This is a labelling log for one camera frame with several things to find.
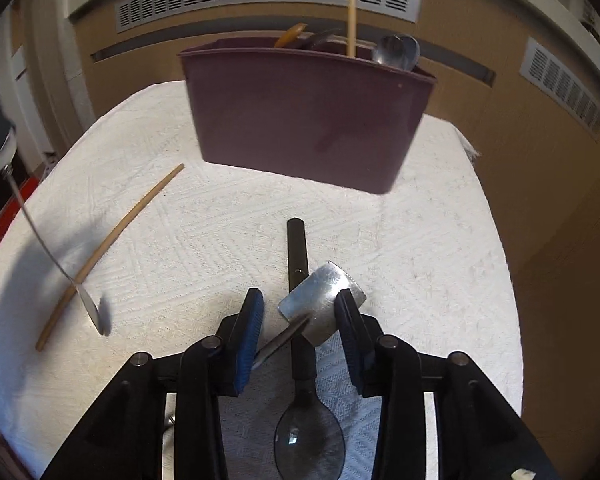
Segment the wooden dowel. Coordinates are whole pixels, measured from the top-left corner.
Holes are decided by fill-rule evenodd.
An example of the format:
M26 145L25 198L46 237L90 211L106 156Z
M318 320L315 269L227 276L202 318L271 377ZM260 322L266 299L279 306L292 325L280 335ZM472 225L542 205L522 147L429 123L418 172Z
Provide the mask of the wooden dowel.
M347 57L356 57L356 0L349 0L349 21L347 22Z
M168 174L164 179L158 182L158 184L156 184L149 193L142 197L142 200L140 200L140 202L138 202L133 207L133 209L125 215L125 217L118 223L118 225L116 225L113 228L113 231L109 233L109 235L104 239L104 241L93 252L93 254L87 260L87 262L82 266L80 272L78 272L78 274L76 274L74 278L76 282L82 283L86 279L87 275L91 272L91 269L95 267L96 263L102 257L102 255L106 253L107 250L113 245L113 242L115 242L118 239L120 233L125 230L126 226L128 226L132 222L132 220L136 216L138 216L142 209L144 209L148 205L148 203L151 202L151 200L154 199L154 197L164 189L164 186L170 183L170 181L173 180L173 177L175 177L183 169L184 164L179 164L173 171L171 171L170 174ZM48 321L46 322L45 327L40 333L40 337L38 338L38 342L36 343L36 350L38 352L41 352L42 349L45 347L45 344L48 341L49 336L51 335L51 331L58 322L58 319L60 319L60 316L62 315L62 311L67 306L69 301L71 301L71 298L74 297L74 295L75 288L72 285L68 286L64 294L58 301L58 304L56 304L56 307L51 313L51 316L49 317Z

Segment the spoon handle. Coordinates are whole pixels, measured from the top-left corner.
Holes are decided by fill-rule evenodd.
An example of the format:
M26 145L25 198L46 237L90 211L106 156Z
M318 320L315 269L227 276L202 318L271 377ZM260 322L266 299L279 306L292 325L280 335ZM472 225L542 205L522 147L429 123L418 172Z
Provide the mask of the spoon handle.
M309 275L304 222L292 218L286 223L286 257L291 292ZM291 340L291 375L295 381L315 381L315 348L302 334Z

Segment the black spoon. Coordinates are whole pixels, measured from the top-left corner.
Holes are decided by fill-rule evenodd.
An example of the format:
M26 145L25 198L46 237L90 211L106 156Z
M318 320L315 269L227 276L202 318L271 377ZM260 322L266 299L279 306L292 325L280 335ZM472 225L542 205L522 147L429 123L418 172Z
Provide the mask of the black spoon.
M304 222L286 223L289 291L308 275ZM333 413L315 391L315 348L297 335L291 340L291 371L296 396L276 427L274 456L283 480L336 480L345 458L344 436Z

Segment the table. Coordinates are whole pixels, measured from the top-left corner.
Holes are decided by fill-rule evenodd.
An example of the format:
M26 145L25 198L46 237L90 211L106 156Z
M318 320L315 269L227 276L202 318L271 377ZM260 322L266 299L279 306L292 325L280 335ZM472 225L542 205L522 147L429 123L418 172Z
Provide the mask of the table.
M264 294L260 343L285 326L286 220L306 223L310 269L327 260L365 290L385 333L436 355L471 355L512 406L522 348L509 271L474 169L452 124L424 116L394 188L376 196L202 161L183 82L151 86L100 118L27 201L51 250L77 272L163 176L185 169L124 231L85 282L109 316L97 334L73 300L42 353L34 344L66 287L21 214L0 245L0 430L40 476L124 361L183 351ZM359 398L337 335L317 349L318 392L346 436L342 478L369 478L379 399ZM277 478L273 434L292 399L288 349L221 400L230 477ZM427 475L436 478L427 399ZM170 478L167 436L165 478Z

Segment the purple plastic bin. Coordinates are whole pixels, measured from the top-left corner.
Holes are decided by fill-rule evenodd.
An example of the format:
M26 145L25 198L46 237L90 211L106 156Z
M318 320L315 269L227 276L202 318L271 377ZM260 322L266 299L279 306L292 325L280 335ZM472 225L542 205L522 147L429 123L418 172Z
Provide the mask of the purple plastic bin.
M380 66L371 50L329 42L273 48L227 38L182 51L189 103L207 162L389 191L436 79Z

